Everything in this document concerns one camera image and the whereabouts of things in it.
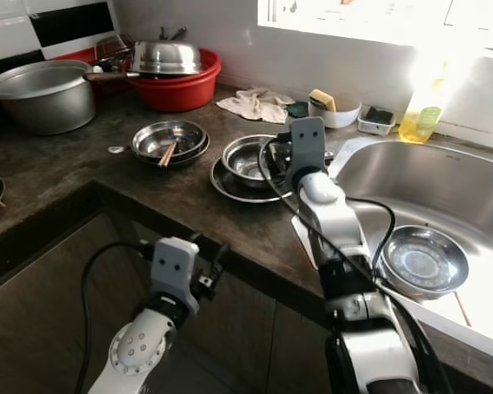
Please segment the yellow sponge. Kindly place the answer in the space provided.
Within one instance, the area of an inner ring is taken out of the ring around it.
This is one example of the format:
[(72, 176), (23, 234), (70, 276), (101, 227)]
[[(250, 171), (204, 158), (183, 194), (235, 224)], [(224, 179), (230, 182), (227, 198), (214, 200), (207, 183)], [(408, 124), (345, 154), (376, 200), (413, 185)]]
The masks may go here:
[(313, 89), (309, 93), (309, 102), (314, 108), (326, 110), (326, 112), (337, 112), (336, 98), (321, 89)]

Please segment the domed steel lid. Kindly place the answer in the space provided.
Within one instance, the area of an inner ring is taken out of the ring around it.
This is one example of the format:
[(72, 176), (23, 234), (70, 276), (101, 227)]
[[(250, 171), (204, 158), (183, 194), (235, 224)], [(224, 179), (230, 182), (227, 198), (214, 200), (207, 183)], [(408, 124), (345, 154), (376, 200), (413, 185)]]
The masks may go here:
[(204, 61), (196, 45), (178, 41), (136, 41), (131, 63), (127, 68), (138, 74), (189, 76), (205, 70)]

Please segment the white ceramic bowl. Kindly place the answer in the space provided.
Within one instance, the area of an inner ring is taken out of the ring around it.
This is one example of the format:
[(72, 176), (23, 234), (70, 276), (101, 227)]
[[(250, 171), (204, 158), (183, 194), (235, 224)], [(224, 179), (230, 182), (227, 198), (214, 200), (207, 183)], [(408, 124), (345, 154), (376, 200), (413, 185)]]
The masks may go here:
[(335, 98), (332, 108), (314, 98), (309, 100), (309, 115), (321, 117), (325, 128), (329, 129), (351, 126), (357, 120), (360, 109), (362, 109), (362, 101), (358, 98)]

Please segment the green scouring pad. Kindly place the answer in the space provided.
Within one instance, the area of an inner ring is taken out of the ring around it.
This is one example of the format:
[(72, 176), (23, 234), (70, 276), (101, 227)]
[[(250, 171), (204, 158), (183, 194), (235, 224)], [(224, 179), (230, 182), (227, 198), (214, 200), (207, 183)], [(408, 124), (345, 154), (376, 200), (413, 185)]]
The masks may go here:
[(295, 103), (285, 106), (288, 116), (292, 119), (303, 119), (310, 116), (310, 103), (296, 101)]

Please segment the large steel pot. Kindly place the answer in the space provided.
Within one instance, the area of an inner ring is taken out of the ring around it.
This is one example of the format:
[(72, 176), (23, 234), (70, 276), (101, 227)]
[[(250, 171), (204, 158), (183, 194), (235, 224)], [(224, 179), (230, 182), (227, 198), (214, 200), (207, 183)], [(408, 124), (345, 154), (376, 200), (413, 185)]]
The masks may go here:
[(33, 135), (59, 135), (95, 117), (92, 66), (78, 60), (47, 60), (0, 74), (0, 105)]

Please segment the red plastic basin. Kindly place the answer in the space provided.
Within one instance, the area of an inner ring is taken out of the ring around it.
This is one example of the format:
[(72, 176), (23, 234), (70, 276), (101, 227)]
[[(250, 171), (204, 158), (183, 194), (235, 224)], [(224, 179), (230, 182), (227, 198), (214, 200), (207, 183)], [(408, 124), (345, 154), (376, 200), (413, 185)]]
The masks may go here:
[(213, 100), (217, 76), (223, 70), (223, 57), (212, 50), (199, 50), (205, 70), (200, 74), (165, 80), (134, 79), (127, 83), (141, 100), (158, 112), (187, 112), (202, 108)]

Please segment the small steel bowl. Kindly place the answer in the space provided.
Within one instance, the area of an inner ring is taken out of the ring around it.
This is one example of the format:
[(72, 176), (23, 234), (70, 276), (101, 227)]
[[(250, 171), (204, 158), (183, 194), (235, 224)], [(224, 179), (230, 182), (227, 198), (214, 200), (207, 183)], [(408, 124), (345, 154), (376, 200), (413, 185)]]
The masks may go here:
[(438, 300), (457, 291), (471, 273), (468, 255), (452, 237), (421, 225), (393, 229), (380, 248), (383, 277), (402, 296)]

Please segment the crumpled beige dishcloth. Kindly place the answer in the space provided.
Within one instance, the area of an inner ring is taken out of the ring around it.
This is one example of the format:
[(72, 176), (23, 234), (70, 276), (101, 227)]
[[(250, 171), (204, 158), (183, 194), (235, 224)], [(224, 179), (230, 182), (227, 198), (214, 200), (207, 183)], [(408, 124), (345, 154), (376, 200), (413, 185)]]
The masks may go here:
[(218, 100), (216, 105), (250, 121), (284, 124), (288, 119), (288, 106), (295, 102), (289, 95), (270, 89), (246, 89)]

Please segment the stainless steel double sink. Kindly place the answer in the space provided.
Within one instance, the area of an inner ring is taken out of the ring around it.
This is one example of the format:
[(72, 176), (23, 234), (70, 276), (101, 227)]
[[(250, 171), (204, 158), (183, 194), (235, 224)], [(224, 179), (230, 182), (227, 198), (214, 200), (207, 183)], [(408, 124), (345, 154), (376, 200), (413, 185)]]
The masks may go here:
[(404, 304), (421, 323), (493, 357), (493, 160), (460, 149), (396, 140), (345, 142), (330, 175), (352, 198), (368, 245), (375, 248), (394, 214), (452, 237), (468, 255), (459, 292), (472, 327), (464, 325), (454, 294)]

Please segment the yellow dish soap bottle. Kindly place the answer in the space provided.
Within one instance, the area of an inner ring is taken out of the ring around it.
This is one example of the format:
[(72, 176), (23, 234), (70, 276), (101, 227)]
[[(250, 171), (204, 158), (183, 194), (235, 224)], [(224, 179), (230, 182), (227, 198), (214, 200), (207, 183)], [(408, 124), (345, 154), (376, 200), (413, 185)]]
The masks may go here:
[(414, 94), (399, 124), (401, 141), (424, 144), (435, 132), (449, 97), (447, 63), (428, 71), (415, 84)]

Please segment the dark green sponge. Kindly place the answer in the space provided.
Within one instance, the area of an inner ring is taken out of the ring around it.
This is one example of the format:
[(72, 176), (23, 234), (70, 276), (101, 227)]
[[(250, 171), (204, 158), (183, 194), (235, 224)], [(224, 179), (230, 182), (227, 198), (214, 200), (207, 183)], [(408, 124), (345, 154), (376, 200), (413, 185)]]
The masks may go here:
[(362, 120), (381, 125), (393, 125), (394, 115), (392, 112), (389, 112), (389, 110), (368, 108), (367, 112), (364, 113)]

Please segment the window with white frame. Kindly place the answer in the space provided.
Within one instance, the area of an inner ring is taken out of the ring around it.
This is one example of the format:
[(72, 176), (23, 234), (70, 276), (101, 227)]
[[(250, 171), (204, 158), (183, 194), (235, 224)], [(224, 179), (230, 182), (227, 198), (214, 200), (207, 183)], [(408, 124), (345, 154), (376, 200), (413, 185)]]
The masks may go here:
[(493, 50), (493, 0), (256, 0), (263, 27), (416, 48)]

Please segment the small white plastic tray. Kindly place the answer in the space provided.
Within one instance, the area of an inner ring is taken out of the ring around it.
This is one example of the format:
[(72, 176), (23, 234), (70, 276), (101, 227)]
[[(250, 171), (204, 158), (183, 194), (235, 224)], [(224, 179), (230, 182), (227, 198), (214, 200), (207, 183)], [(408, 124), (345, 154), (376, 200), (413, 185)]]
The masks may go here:
[(362, 120), (364, 113), (367, 112), (368, 108), (373, 108), (373, 107), (374, 106), (362, 106), (362, 109), (360, 109), (360, 112), (357, 115), (357, 131), (362, 132), (362, 134), (368, 134), (368, 135), (378, 135), (378, 136), (388, 135), (392, 131), (394, 125), (396, 125), (396, 117), (394, 117), (393, 125), (381, 125), (381, 124), (371, 123), (370, 121)]

